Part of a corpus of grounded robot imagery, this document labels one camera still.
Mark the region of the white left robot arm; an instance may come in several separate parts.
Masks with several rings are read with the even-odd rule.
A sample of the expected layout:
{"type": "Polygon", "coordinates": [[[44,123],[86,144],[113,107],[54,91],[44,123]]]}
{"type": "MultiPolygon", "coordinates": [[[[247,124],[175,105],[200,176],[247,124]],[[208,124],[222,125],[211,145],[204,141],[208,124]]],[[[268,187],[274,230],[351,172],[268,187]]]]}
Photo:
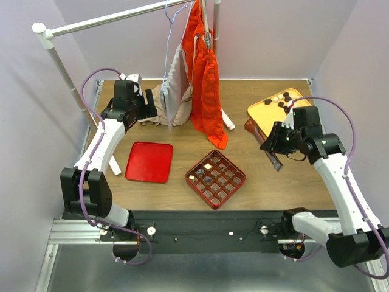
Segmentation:
{"type": "Polygon", "coordinates": [[[87,150],[72,168],[60,174],[64,208],[85,217],[92,226],[114,228],[121,240],[129,240],[135,231],[134,215],[113,202],[105,177],[113,152],[127,131],[140,119],[155,117],[153,93],[142,91],[139,74],[114,83],[113,97],[98,114],[98,128],[87,150]]]}

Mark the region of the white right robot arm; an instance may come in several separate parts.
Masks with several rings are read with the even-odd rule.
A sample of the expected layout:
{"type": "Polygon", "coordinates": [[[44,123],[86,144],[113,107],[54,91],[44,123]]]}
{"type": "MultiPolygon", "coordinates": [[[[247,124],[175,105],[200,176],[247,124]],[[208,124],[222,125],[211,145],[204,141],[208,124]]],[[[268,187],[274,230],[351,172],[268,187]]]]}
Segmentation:
{"type": "Polygon", "coordinates": [[[286,210],[279,225],[284,237],[308,236],[324,246],[340,268],[388,255],[388,228],[365,201],[340,138],[323,132],[317,107],[290,106],[284,122],[274,123],[260,149],[271,155],[302,153],[321,176],[339,216],[336,227],[303,207],[286,210]]]}

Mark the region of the red tin lid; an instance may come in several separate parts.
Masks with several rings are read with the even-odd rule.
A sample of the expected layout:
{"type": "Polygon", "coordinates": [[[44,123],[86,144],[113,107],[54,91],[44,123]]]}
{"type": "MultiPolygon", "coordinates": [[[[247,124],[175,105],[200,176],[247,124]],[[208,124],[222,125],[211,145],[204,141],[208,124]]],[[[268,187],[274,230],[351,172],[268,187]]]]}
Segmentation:
{"type": "Polygon", "coordinates": [[[164,184],[170,175],[174,148],[171,144],[135,142],[131,147],[125,178],[164,184]]]}

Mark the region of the metal tongs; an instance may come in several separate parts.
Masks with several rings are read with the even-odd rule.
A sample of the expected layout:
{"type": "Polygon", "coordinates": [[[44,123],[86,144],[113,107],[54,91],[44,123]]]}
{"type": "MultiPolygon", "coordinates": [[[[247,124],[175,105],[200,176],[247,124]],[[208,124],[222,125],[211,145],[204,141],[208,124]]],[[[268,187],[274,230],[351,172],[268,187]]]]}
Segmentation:
{"type": "MultiPolygon", "coordinates": [[[[256,139],[256,141],[259,143],[260,146],[262,146],[265,143],[267,137],[253,119],[249,119],[244,124],[244,128],[246,131],[248,131],[250,134],[254,136],[254,138],[256,139]]],[[[280,171],[283,168],[283,164],[277,158],[276,154],[268,150],[265,150],[264,152],[266,156],[269,158],[270,162],[272,163],[274,169],[276,171],[280,171]]]]}

